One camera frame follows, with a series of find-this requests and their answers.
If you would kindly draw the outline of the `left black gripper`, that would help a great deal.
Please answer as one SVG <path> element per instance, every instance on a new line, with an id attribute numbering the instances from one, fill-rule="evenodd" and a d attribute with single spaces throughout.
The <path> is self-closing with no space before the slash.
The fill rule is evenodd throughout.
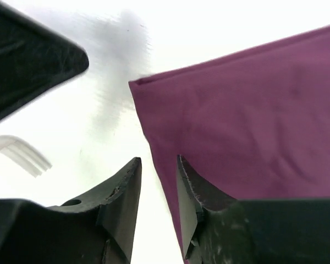
<path id="1" fill-rule="evenodd" d="M 0 3 L 0 120 L 88 67 L 82 48 Z"/>

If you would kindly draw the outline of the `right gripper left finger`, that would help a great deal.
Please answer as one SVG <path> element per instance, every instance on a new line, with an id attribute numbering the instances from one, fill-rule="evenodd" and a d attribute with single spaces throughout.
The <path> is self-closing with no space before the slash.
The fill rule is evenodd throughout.
<path id="1" fill-rule="evenodd" d="M 50 209 L 66 214 L 94 212 L 121 263 L 130 263 L 141 190 L 141 158 L 134 157 L 115 175 L 87 192 Z"/>

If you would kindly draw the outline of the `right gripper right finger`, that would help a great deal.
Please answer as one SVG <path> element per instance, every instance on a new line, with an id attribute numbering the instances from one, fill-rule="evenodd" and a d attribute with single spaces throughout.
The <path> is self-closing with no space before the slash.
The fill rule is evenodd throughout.
<path id="1" fill-rule="evenodd" d="M 208 222 L 208 211 L 221 211 L 236 201 L 177 156 L 177 193 L 184 260 L 201 261 L 199 237 Z"/>

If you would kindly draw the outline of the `purple cloth napkin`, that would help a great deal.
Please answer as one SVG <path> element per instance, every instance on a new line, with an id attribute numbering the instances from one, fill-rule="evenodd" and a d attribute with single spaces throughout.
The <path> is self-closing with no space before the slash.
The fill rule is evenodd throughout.
<path id="1" fill-rule="evenodd" d="M 181 254 L 177 156 L 236 199 L 184 263 L 330 263 L 330 26 L 129 87 Z"/>

